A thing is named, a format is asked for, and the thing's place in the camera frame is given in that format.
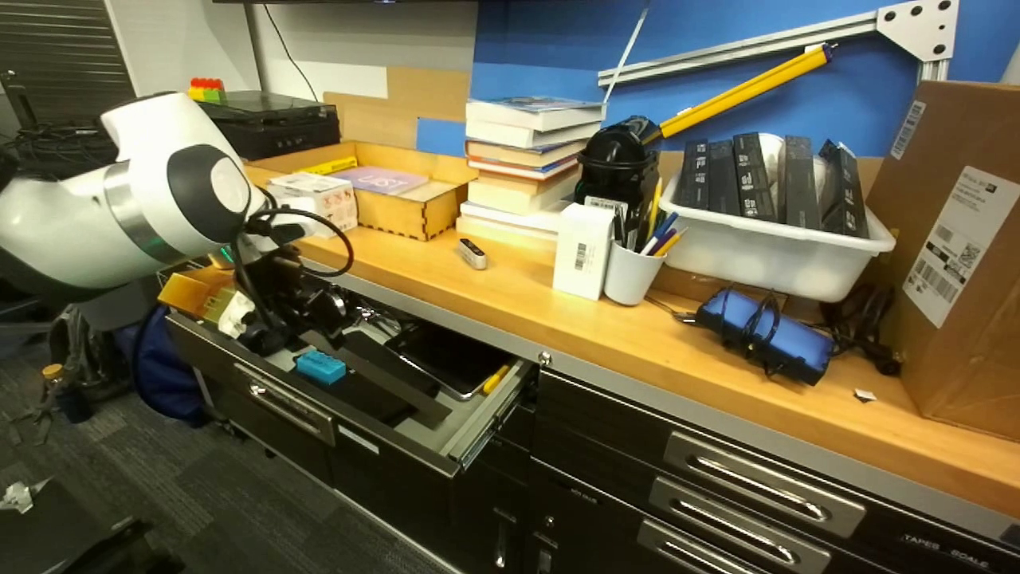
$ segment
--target cup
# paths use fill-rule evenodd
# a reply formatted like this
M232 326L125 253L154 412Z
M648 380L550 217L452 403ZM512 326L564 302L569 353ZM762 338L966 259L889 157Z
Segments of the cup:
M661 259L612 243L603 293L622 308L638 308L658 268Z

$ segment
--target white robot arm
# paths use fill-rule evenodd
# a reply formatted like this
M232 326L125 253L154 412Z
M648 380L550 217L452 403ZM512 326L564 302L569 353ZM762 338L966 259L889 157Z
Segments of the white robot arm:
M215 125L182 92L111 108L116 160L0 193L0 278L80 302L232 240L252 184Z

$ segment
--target plastic bin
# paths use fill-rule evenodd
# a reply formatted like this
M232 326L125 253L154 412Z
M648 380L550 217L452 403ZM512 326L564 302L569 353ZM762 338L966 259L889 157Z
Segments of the plastic bin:
M682 243L666 259L668 268L822 302L845 301L868 263L894 247L891 234L871 212L871 240L858 240L668 201L658 207L676 212L682 230Z

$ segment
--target brown box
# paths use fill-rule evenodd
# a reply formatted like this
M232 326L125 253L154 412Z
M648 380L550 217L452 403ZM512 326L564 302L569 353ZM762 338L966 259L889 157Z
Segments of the brown box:
M473 169L462 157L433 157L418 150L380 147L380 145L334 145L316 147L289 157L249 164L255 181L299 172L319 164L341 157L358 157L358 167L381 167L426 177L431 184L406 195L375 195L358 193L358 227L433 240L442 230L452 230L456 212L466 201L466 184L473 180Z
M920 83L871 193L894 234L877 265L903 288L889 343L925 417L1008 439L1020 439L1015 195L1020 91Z

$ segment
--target black cable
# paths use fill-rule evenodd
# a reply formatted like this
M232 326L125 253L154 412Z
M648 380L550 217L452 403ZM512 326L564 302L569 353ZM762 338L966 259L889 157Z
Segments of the black cable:
M274 33L277 33L277 41L281 41L281 49L284 49L284 54L285 54L285 60L289 60L289 67L299 75L299 80L307 83L307 91L311 92L311 98L316 101L323 101L319 98L319 92L316 92L316 87L311 87L311 80L307 77L307 70L297 65L297 57L289 54L289 44L285 44L285 40L284 40L284 33L281 33L281 26L277 26L277 20L274 20L274 12L261 3L261 11L263 11L263 20L274 26Z

